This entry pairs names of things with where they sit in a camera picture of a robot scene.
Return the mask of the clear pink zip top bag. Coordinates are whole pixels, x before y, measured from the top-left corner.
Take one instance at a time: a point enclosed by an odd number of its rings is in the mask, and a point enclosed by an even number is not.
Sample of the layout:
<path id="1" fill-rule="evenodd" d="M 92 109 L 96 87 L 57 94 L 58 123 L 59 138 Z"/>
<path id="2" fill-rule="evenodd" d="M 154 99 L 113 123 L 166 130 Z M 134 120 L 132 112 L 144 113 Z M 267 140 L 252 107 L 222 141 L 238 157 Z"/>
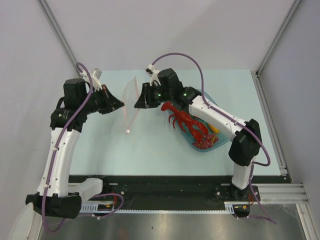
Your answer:
<path id="1" fill-rule="evenodd" d="M 140 90 L 138 89 L 137 75 L 124 83 L 120 89 L 120 100 L 124 103 L 124 106 L 115 112 L 114 126 L 117 133 L 128 135 L 132 131 L 140 111 L 138 108 L 135 108 L 135 104 L 140 96 Z"/>

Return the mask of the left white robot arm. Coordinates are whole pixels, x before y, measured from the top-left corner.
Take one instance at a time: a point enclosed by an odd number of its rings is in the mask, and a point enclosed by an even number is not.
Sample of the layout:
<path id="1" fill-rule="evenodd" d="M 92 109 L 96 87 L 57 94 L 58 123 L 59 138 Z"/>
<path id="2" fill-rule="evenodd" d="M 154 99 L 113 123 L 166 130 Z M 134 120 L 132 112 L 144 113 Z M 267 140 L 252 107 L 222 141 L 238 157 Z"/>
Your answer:
<path id="1" fill-rule="evenodd" d="M 64 95 L 50 116 L 51 140 L 45 170 L 36 193 L 26 196 L 40 215 L 75 219 L 83 202 L 96 196 L 105 200 L 111 188 L 97 178 L 89 178 L 69 191 L 69 174 L 75 146 L 88 115 L 109 114 L 124 106 L 99 80 L 73 78 L 63 85 Z"/>

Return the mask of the red toy lobster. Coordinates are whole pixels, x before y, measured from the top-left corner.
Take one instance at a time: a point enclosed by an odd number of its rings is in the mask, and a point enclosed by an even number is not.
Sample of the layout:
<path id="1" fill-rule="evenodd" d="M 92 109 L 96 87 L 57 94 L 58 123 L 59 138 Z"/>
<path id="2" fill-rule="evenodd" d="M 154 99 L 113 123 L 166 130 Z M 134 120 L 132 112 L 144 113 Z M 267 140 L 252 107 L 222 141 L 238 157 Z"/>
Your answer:
<path id="1" fill-rule="evenodd" d="M 208 128 L 203 123 L 193 119 L 188 113 L 178 110 L 169 101 L 162 105 L 161 111 L 170 111 L 171 114 L 168 117 L 168 123 L 172 123 L 174 129 L 176 128 L 175 124 L 177 123 L 180 130 L 184 133 L 187 132 L 185 130 L 186 127 L 196 142 L 202 142 L 209 134 Z"/>

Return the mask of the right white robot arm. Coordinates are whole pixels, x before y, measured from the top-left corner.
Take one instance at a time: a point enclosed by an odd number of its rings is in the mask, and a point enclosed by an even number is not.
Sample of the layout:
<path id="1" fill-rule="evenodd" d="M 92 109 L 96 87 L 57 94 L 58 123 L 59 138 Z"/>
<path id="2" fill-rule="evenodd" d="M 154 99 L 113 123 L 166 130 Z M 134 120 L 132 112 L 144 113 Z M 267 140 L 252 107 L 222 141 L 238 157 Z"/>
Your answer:
<path id="1" fill-rule="evenodd" d="M 234 169 L 230 194 L 235 200 L 242 201 L 249 194 L 252 164 L 261 148 L 259 123 L 254 119 L 245 121 L 237 118 L 209 101 L 199 90 L 183 86 L 171 68 L 159 71 L 150 65 L 145 71 L 150 81 L 143 83 L 134 107 L 161 107 L 163 112 L 170 112 L 168 121 L 178 125 L 181 131 L 190 133 L 195 140 L 194 145 L 201 148 L 214 144 L 209 139 L 205 124 L 216 127 L 231 142 L 228 156 L 234 163 Z"/>

